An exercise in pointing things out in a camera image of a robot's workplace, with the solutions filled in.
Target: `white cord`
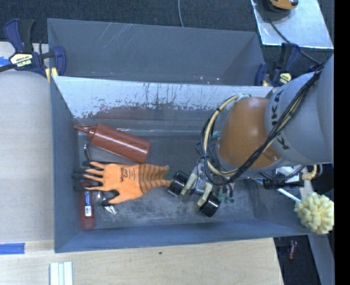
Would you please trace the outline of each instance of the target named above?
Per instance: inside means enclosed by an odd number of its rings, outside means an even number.
[[[182,23],[182,18],[181,18],[180,0],[177,0],[177,9],[178,9],[178,12],[179,12],[179,19],[180,19],[181,27],[184,27],[184,25]]]
[[[208,142],[209,142],[209,134],[210,134],[210,130],[212,129],[212,126],[218,116],[218,114],[220,114],[220,112],[222,110],[224,110],[224,108],[230,104],[231,102],[234,102],[234,101],[239,101],[243,98],[247,98],[249,97],[249,95],[246,95],[246,94],[238,94],[238,95],[235,95],[235,96],[232,96],[230,97],[229,99],[227,99],[222,105],[219,106],[219,108],[213,113],[212,117],[210,118],[209,120],[209,123],[206,127],[206,130],[205,130],[205,134],[204,134],[204,144],[202,145],[202,147],[204,148],[204,152],[206,153],[207,152],[207,149],[208,149]],[[235,172],[237,172],[238,168],[234,169],[234,170],[230,170],[230,171],[227,171],[227,172],[223,172],[223,171],[220,171],[218,169],[216,169],[208,160],[207,160],[207,164],[208,164],[208,167],[209,169],[214,172],[215,174],[218,174],[220,176],[232,176],[233,174],[235,174]]]

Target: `glove finger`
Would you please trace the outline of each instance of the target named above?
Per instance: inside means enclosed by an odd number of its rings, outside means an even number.
[[[85,179],[85,176],[83,173],[72,173],[72,178],[77,180],[77,181],[80,181],[80,180]]]
[[[96,177],[96,176],[92,176],[92,175],[88,175],[88,174],[84,174],[84,177],[85,177],[85,178],[88,178],[88,179],[91,179],[91,180],[93,180],[93,181],[96,181],[96,182],[100,182],[100,183],[102,183],[102,184],[105,183],[105,180],[104,180],[103,178],[98,178],[98,177]]]
[[[101,176],[103,176],[103,171],[101,171],[101,170],[86,169],[86,172],[87,172],[87,173],[92,173],[92,174],[95,174],[95,175],[101,175]]]
[[[104,206],[117,205],[117,204],[120,204],[121,202],[124,202],[124,201],[128,201],[128,199],[125,199],[125,197],[123,195],[119,194],[115,198],[102,201],[101,204]]]
[[[103,170],[105,168],[105,165],[99,163],[98,161],[91,161],[90,165],[94,166],[94,167],[97,167],[97,168],[100,168],[101,170]]]

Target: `orange glove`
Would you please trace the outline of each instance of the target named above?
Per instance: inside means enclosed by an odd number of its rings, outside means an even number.
[[[169,168],[153,164],[101,164],[90,163],[97,169],[87,169],[84,177],[97,181],[99,186],[83,187],[92,191],[118,191],[119,195],[108,200],[105,205],[119,204],[142,197],[150,189],[158,186],[169,186],[171,181],[164,179]]]

